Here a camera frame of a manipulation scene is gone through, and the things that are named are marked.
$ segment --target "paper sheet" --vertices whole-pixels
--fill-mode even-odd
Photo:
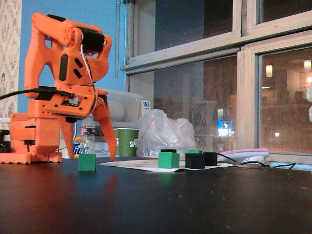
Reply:
[[[198,170],[198,169],[186,168],[184,160],[180,160],[180,167],[179,168],[158,168],[158,159],[115,161],[115,162],[101,163],[100,165],[139,169],[139,170],[145,170],[145,171],[149,171],[149,172],[175,172],[175,171],[181,170],[181,169],[193,170],[193,171]],[[219,163],[218,166],[215,166],[215,167],[206,166],[205,169],[199,169],[199,170],[206,170],[206,169],[217,168],[217,167],[229,167],[229,166],[233,166],[233,165],[228,164],[228,163]]]

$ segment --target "patterned wallpaper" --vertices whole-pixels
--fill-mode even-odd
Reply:
[[[0,0],[0,96],[19,88],[20,24],[22,0]],[[18,107],[18,96],[0,100],[0,117],[10,117]],[[9,129],[0,124],[0,129]]]

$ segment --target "green cube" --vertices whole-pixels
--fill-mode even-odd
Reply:
[[[173,152],[160,152],[158,154],[159,168],[179,168],[180,154]]]
[[[78,171],[95,171],[96,154],[80,154],[78,158]]]
[[[202,153],[201,150],[188,150],[187,152],[191,153],[191,154],[201,154]]]

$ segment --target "ceiling light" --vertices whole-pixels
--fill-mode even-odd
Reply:
[[[311,72],[311,60],[304,60],[304,72]]]
[[[272,77],[272,75],[273,75],[273,67],[272,67],[272,65],[267,65],[266,71],[267,71],[267,77]]]

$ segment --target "cup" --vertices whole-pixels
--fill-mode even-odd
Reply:
[[[114,128],[116,136],[116,156],[119,156],[119,139],[118,139],[118,128]]]
[[[137,128],[118,128],[120,156],[136,156],[137,137]]]

